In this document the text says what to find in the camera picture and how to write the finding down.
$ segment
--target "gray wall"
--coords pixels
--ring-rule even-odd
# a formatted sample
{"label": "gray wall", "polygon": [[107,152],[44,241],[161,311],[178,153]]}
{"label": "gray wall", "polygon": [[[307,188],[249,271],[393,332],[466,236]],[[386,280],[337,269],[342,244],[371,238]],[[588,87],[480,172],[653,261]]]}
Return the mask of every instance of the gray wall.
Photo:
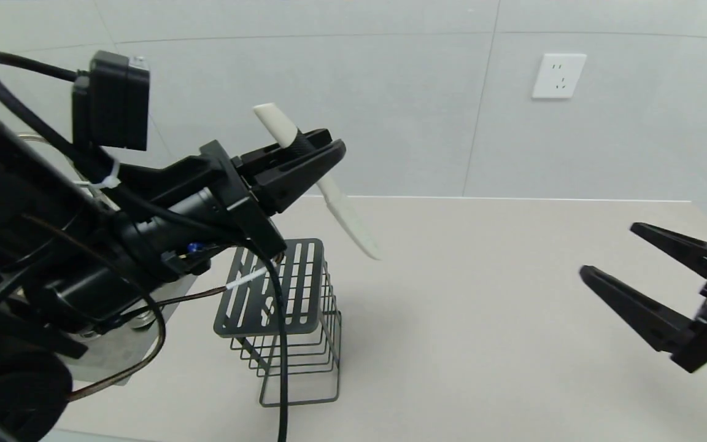
{"label": "gray wall", "polygon": [[[81,68],[101,48],[152,65],[149,151],[117,151],[129,162],[266,145],[250,107],[277,101],[346,140],[350,194],[707,213],[707,0],[0,2],[0,50]],[[589,54],[575,97],[532,101],[541,54],[566,51]],[[68,133],[67,84],[0,71]]]}

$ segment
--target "white plastic stick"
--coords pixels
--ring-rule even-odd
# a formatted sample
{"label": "white plastic stick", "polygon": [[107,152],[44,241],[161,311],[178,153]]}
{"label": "white plastic stick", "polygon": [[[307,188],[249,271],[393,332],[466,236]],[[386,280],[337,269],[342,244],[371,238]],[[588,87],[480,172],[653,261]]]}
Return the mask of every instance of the white plastic stick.
{"label": "white plastic stick", "polygon": [[[259,104],[253,107],[253,112],[257,115],[261,123],[266,127],[269,134],[277,141],[280,147],[286,148],[294,142],[295,138],[302,137],[302,132],[296,125],[278,108],[274,103]],[[381,259],[381,252],[373,236],[370,235],[365,224],[359,218],[354,207],[348,201],[348,196],[340,190],[331,174],[325,174],[317,182],[326,207],[331,215],[345,230],[346,234],[359,246],[362,252],[373,260]]]}

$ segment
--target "brown wire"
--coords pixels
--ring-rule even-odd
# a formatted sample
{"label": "brown wire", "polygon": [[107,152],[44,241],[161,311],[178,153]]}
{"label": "brown wire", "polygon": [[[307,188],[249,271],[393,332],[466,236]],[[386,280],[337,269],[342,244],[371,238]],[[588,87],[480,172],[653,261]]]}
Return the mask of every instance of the brown wire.
{"label": "brown wire", "polygon": [[145,289],[143,289],[143,287],[141,287],[137,283],[127,279],[127,276],[123,273],[123,271],[118,269],[117,266],[114,263],[110,262],[110,260],[108,260],[106,257],[103,257],[103,255],[101,254],[98,254],[97,252],[95,252],[95,250],[91,249],[89,246],[86,246],[86,244],[81,243],[81,241],[78,241],[77,239],[73,238],[71,235],[66,234],[62,230],[54,227],[52,224],[48,223],[47,221],[44,221],[43,219],[36,218],[27,214],[23,214],[21,216],[25,219],[28,219],[32,223],[37,224],[40,227],[43,227],[44,229],[50,231],[57,237],[62,238],[65,241],[73,244],[73,246],[78,247],[80,250],[84,251],[85,254],[95,258],[95,260],[97,261],[100,261],[100,263],[102,263],[104,266],[106,266],[115,274],[117,274],[118,277],[132,285],[135,289],[137,289],[141,297],[146,301],[146,304],[149,305],[149,308],[152,309],[157,319],[157,344],[155,345],[154,350],[152,350],[149,355],[146,356],[146,358],[144,358],[138,363],[135,363],[129,368],[126,368],[118,373],[112,374],[109,377],[104,378],[100,381],[96,381],[95,383],[90,384],[90,386],[83,387],[82,389],[78,389],[75,392],[71,392],[67,397],[68,402],[82,399],[84,397],[87,397],[88,395],[92,395],[96,392],[106,389],[107,387],[112,386],[116,382],[119,382],[124,378],[128,378],[133,374],[136,374],[139,370],[143,369],[145,366],[151,363],[151,361],[154,360],[155,357],[157,357],[157,354],[160,353],[160,350],[163,349],[163,345],[165,345],[166,326],[165,318],[163,317],[163,312],[160,310],[160,307],[157,305],[157,302],[155,302],[149,292],[147,292]]}

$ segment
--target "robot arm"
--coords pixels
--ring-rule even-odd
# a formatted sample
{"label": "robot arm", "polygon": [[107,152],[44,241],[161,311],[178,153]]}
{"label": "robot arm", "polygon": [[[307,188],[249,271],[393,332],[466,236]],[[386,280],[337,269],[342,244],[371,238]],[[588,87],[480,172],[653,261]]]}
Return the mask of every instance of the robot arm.
{"label": "robot arm", "polygon": [[695,318],[689,319],[656,302],[594,266],[583,266],[580,275],[621,319],[657,352],[689,373],[707,364],[707,242],[645,223],[632,224],[632,232],[653,244],[705,279],[705,298]]}
{"label": "robot arm", "polygon": [[[1,82],[0,101],[119,207],[90,198],[0,122],[0,425],[18,440],[39,440],[68,400],[84,396],[71,392],[56,353],[79,358],[87,350],[79,333],[121,327],[139,300],[157,316],[159,351],[165,322],[149,294],[204,273],[211,257],[232,246],[252,249],[272,273],[286,243],[270,217],[346,148],[321,129],[305,134],[309,150],[275,144],[232,158],[212,141],[163,169],[121,165],[101,146],[146,149],[143,59],[100,51],[89,70],[71,72],[0,53],[0,64],[72,83],[71,142]],[[280,323],[281,314],[278,304]],[[154,355],[114,377],[132,375]]]}

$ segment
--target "black metal stand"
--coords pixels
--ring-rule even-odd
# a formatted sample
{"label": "black metal stand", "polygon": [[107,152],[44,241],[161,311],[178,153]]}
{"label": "black metal stand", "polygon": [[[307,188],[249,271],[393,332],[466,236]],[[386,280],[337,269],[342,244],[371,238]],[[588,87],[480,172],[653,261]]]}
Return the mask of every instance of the black metal stand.
{"label": "black metal stand", "polygon": [[[280,264],[280,284],[285,296],[289,405],[308,405],[337,400],[340,382],[342,314],[337,309],[323,244],[317,239],[286,241],[285,259]],[[228,280],[255,271],[257,258],[239,248]],[[274,291],[266,276],[226,291],[214,321],[214,331],[231,338],[231,349],[263,378],[261,406],[278,406],[270,400],[280,374],[280,338],[274,314]]]}

